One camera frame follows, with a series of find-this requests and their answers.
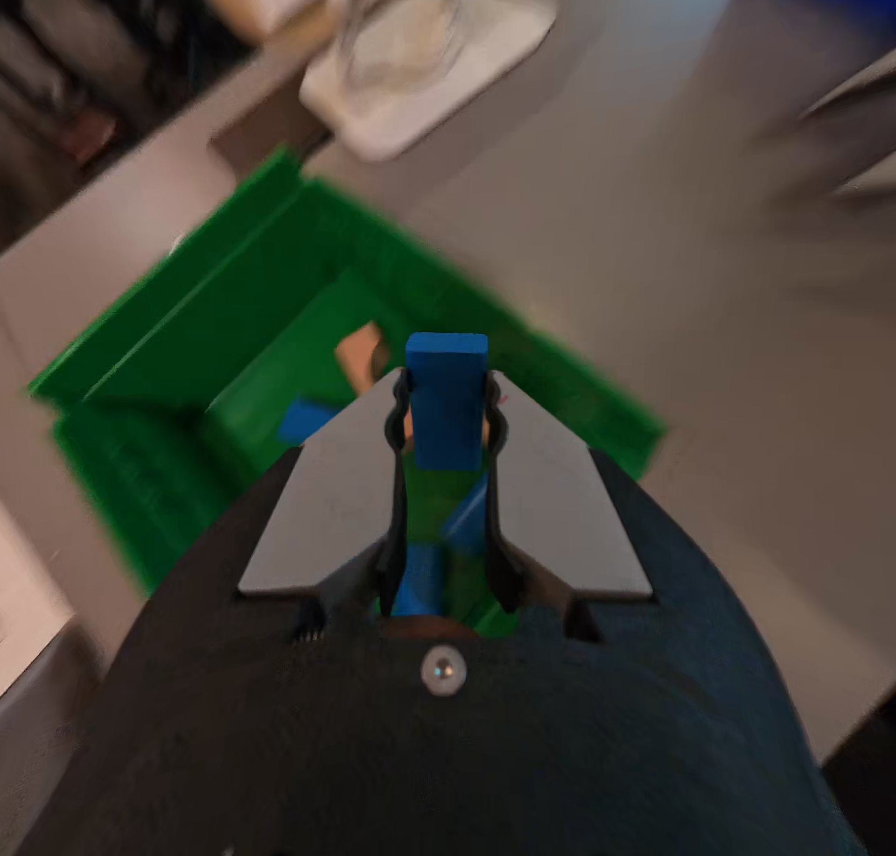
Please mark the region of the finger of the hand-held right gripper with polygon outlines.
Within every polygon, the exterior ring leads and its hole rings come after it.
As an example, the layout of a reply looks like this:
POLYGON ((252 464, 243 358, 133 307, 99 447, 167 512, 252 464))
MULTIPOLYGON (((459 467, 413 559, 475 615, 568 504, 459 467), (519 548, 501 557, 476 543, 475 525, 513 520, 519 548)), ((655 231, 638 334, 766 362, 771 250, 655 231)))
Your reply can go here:
POLYGON ((894 196, 895 153, 848 175, 833 190, 833 199, 846 202, 873 202, 894 196))
POLYGON ((895 91, 895 51, 874 60, 826 92, 798 117, 800 123, 895 91))

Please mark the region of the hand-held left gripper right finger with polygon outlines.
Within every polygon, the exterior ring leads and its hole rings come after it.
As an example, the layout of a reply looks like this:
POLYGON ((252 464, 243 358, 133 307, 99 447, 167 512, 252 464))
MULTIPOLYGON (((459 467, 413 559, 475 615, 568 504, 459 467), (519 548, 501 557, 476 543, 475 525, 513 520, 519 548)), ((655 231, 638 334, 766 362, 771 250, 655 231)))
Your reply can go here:
POLYGON ((500 371, 488 374, 486 409, 486 569, 502 607, 650 600, 585 441, 500 371))

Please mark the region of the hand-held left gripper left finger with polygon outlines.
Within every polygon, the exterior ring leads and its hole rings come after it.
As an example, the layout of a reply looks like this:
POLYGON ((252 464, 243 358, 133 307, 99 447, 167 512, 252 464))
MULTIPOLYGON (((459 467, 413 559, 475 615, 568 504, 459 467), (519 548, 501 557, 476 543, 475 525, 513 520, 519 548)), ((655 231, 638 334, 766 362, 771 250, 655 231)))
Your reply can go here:
POLYGON ((310 436, 238 583, 325 614, 358 586, 392 614, 407 567, 409 372, 395 369, 310 436))

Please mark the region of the blue rectangular wooden block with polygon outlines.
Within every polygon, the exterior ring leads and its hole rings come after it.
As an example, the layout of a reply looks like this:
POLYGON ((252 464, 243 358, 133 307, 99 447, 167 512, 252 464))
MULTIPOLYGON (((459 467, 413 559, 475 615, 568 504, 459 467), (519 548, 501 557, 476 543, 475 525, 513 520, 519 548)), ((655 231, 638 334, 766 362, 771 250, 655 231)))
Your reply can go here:
POLYGON ((343 405, 297 397, 290 402, 276 430, 277 440, 287 447, 302 447, 308 438, 333 420, 343 405))
POLYGON ((405 357, 417 466, 432 471, 478 471, 487 335, 414 333, 406 343, 405 357))

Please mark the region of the natural wooden plank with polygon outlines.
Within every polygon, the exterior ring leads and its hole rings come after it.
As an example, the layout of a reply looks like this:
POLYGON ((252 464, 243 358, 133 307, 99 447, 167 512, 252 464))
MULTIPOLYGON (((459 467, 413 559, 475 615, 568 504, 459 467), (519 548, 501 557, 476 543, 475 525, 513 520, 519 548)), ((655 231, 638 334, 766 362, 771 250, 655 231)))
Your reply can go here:
POLYGON ((382 329, 370 321, 340 340, 334 355, 354 395, 360 397, 383 376, 390 349, 382 329))

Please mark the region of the green plastic bin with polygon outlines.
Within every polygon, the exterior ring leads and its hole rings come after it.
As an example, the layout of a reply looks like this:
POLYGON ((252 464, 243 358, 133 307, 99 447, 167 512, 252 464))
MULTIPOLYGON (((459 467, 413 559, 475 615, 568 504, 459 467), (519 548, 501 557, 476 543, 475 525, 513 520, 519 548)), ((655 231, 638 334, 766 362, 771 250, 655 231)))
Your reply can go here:
POLYGON ((368 322, 484 334, 489 362, 633 479, 667 425, 426 244, 275 152, 28 384, 151 596, 284 453, 297 399, 354 399, 335 349, 368 322))

